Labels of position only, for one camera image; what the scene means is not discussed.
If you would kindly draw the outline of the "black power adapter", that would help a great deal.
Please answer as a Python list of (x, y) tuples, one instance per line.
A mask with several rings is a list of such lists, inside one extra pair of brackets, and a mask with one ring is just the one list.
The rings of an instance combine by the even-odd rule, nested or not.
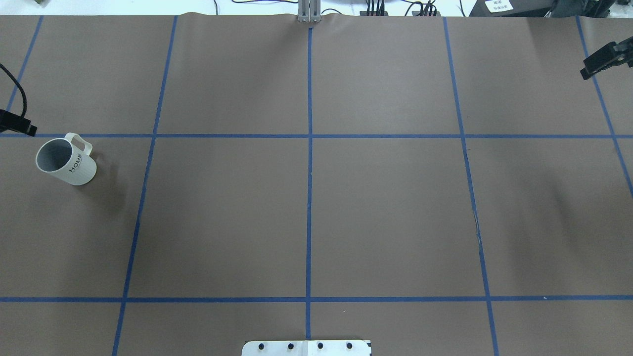
[(553, 0), (477, 0), (468, 17), (543, 17)]

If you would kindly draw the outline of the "white ribbed mug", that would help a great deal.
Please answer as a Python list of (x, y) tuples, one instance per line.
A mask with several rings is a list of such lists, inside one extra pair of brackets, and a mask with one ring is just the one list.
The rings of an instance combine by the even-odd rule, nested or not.
[(84, 185), (93, 180), (97, 164), (91, 156), (92, 144), (77, 133), (46, 142), (39, 148), (35, 163), (39, 171), (70, 185)]

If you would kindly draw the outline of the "aluminium frame post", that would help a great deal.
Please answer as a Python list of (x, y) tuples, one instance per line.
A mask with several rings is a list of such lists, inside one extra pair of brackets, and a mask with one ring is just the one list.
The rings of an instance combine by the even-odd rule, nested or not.
[(299, 23), (321, 22), (321, 0), (297, 0), (297, 3)]

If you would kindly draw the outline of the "brown gridded table mat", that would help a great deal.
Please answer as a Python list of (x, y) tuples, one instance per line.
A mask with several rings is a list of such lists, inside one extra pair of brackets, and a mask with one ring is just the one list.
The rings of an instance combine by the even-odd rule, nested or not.
[[(631, 19), (1, 18), (3, 356), (632, 354)], [(39, 171), (77, 133), (93, 180)]]

